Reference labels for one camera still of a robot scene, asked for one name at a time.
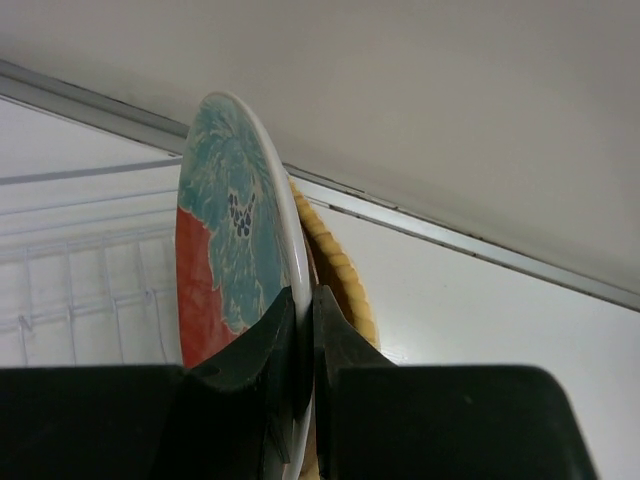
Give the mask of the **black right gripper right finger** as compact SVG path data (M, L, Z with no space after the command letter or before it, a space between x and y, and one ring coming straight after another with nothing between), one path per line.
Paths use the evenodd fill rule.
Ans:
M324 479L593 479L571 404L528 365L399 366L313 295Z

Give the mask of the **red teal patterned plate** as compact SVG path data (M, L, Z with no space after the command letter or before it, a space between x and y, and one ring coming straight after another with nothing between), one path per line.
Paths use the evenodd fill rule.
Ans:
M177 435L205 479L296 479L312 411L309 262L289 178L237 96L200 103L180 168Z

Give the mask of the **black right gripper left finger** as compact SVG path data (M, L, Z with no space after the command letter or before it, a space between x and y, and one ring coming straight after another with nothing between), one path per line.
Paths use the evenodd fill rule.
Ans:
M294 457L295 308L284 289L193 368L7 368L5 479L279 479Z

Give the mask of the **orange woven square plate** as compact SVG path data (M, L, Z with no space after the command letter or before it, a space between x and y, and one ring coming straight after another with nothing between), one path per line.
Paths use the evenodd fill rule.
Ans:
M380 351L377 323L356 266L292 179L289 179L289 185L304 236L312 292L318 285L328 285L347 323L376 350L378 357L384 358ZM299 479L323 479L317 458L314 394L312 393L313 353L300 352L300 359L303 362L301 386L305 395L310 394L311 403L304 417L309 420L309 428Z

